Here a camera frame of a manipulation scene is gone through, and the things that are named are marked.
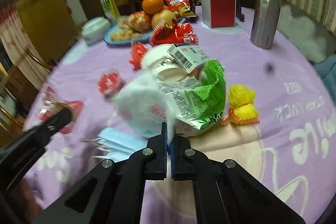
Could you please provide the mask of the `clear plastic wrapper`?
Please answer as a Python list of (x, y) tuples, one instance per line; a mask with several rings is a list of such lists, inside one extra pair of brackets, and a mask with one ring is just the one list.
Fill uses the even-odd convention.
[(42, 92), (42, 101), (40, 105), (38, 119), (41, 122), (44, 122), (64, 108), (70, 109), (73, 116), (72, 121), (59, 131), (61, 134), (67, 135), (74, 130), (77, 119), (84, 110), (84, 102), (79, 100), (62, 101), (58, 97), (56, 90), (51, 86), (47, 86)]

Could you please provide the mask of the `blue cushioned office chair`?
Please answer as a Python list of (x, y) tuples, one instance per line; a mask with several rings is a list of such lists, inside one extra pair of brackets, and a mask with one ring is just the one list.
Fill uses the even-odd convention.
[(323, 62), (314, 66), (317, 74), (321, 78), (326, 90), (330, 94), (334, 103), (336, 102), (336, 55), (329, 56)]

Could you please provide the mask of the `wrapped orange in net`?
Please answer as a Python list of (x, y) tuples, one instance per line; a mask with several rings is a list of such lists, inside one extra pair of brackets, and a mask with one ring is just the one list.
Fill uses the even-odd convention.
[(137, 11), (125, 20), (126, 25), (134, 29), (137, 32), (143, 33), (148, 32), (152, 29), (151, 26), (151, 15), (147, 14), (144, 11)]

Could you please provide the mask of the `white ceramic lidded jar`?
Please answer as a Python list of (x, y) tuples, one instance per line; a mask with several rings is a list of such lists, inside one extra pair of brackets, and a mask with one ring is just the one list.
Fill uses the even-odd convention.
[(87, 46), (100, 41), (110, 29), (110, 21), (104, 17), (96, 17), (89, 20), (81, 28), (81, 37)]

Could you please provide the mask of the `red snack bag rear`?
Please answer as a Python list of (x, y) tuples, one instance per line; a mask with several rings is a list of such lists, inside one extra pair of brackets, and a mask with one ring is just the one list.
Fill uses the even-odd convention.
[(174, 13), (177, 18), (196, 18), (190, 0), (165, 0), (168, 10)]

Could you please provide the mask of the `white barcode box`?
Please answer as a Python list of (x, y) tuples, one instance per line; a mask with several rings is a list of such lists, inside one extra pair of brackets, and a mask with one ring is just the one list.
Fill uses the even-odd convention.
[(168, 53), (187, 74), (203, 66), (209, 60), (205, 51), (196, 44), (172, 44)]

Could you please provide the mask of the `red snack bag front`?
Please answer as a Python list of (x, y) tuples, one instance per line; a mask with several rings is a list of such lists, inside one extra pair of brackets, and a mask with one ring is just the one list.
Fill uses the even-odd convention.
[(198, 37), (189, 22), (179, 23), (173, 19), (172, 23), (167, 23), (165, 20), (161, 20), (153, 29), (149, 44), (155, 47), (174, 43), (198, 44)]

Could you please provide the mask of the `green white wrapper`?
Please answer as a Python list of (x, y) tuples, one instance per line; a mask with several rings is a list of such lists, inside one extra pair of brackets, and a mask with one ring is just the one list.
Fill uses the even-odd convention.
[(175, 133), (197, 136), (212, 128), (221, 119), (226, 106), (224, 67), (209, 60), (202, 67), (199, 86), (167, 94), (168, 105), (175, 115)]

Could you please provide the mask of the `blue fruit plate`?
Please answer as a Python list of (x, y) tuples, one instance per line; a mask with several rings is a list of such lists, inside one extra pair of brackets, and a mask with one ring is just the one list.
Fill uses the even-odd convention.
[(126, 18), (127, 16), (122, 16), (118, 19), (117, 23), (104, 35), (104, 41), (112, 46), (129, 45), (132, 42), (148, 42), (153, 29), (143, 33), (137, 32), (126, 25)]

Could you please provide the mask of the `red white tissue box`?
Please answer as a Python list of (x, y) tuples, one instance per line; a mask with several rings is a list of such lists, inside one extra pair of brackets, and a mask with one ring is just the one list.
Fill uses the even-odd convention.
[(201, 0), (202, 20), (209, 28), (235, 26), (236, 0)]

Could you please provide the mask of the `blue face mask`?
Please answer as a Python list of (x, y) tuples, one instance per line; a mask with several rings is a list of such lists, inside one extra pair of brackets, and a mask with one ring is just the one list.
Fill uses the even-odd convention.
[(138, 150), (146, 148), (147, 139), (129, 135), (111, 127), (103, 129), (96, 138), (80, 138), (80, 142), (93, 145), (97, 150), (95, 159), (111, 159), (119, 162), (129, 159)]

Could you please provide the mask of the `stainless steel bottle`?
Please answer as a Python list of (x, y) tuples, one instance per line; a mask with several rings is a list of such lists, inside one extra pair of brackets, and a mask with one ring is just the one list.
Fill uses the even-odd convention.
[(272, 48), (280, 10), (280, 0), (256, 0), (251, 31), (251, 42), (255, 46), (265, 50)]

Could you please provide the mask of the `orange fruit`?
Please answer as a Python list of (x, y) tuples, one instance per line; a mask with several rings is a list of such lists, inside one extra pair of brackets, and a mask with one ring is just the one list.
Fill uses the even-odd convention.
[(154, 15), (164, 9), (163, 0), (143, 0), (142, 9), (149, 15)]

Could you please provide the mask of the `red foam fruit net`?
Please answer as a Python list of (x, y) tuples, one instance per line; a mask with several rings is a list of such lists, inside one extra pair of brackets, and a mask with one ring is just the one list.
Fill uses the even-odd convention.
[(131, 59), (129, 63), (133, 66), (134, 71), (141, 69), (141, 60), (148, 49), (141, 42), (132, 42), (131, 43)]

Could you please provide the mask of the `red jelly cup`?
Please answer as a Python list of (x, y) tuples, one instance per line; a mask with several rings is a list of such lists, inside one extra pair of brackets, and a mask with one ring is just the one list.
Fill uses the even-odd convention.
[(113, 96), (125, 86), (125, 80), (121, 77), (118, 70), (110, 69), (101, 75), (97, 84), (101, 94), (104, 96)]

